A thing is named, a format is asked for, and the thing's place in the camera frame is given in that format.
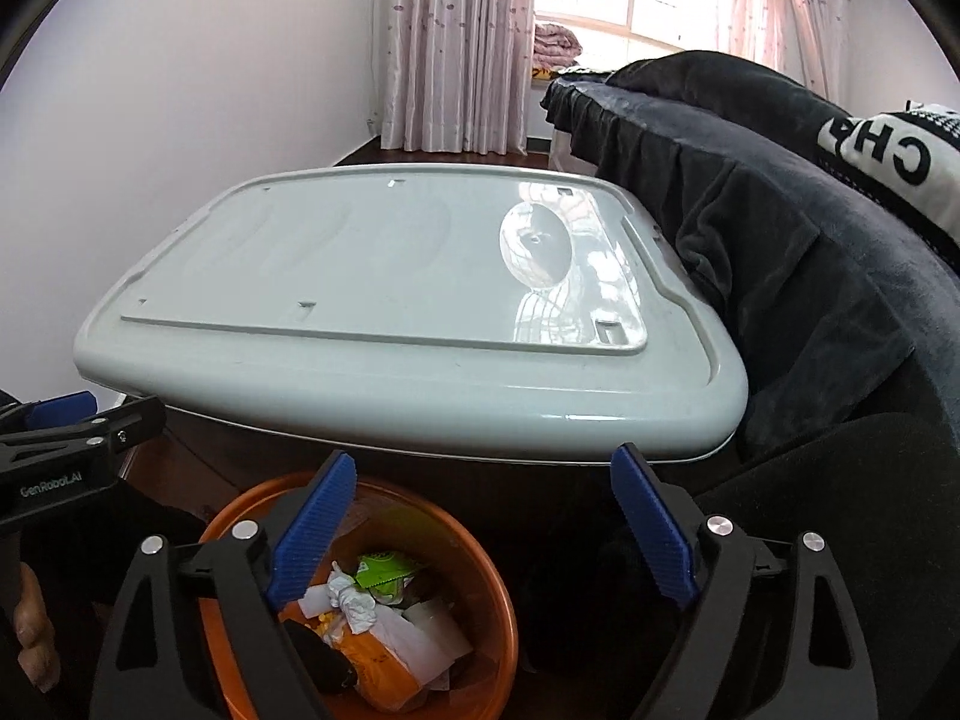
gray bedspread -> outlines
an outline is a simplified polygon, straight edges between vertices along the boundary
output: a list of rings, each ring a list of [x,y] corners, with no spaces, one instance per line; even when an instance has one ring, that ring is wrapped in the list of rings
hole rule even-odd
[[[751,384],[758,455],[839,423],[918,368],[960,437],[960,280],[903,223],[825,172],[712,113],[558,79],[547,120],[632,191],[723,317]]]

